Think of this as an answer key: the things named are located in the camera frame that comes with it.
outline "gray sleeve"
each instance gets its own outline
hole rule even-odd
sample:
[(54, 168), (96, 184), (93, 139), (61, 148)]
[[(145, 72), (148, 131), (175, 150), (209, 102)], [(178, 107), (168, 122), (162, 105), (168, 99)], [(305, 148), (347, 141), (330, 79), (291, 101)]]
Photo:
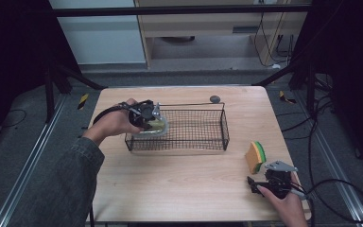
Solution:
[(23, 195), (9, 226), (85, 226), (103, 161), (93, 141), (79, 138), (48, 170), (39, 190)]

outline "black wire basket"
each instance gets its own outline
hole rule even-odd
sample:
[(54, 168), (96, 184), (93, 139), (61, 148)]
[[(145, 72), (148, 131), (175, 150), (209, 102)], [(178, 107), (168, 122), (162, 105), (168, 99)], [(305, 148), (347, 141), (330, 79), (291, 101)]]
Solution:
[(224, 103), (161, 105), (168, 122), (162, 136), (126, 134), (129, 151), (134, 150), (226, 150), (230, 141)]

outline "sponge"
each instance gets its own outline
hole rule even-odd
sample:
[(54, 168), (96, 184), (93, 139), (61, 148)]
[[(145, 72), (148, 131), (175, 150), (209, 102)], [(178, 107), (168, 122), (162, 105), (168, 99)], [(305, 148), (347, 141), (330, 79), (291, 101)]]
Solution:
[(246, 153), (246, 161), (252, 174), (257, 173), (261, 164), (267, 161), (264, 149), (258, 141), (251, 142), (250, 149)]

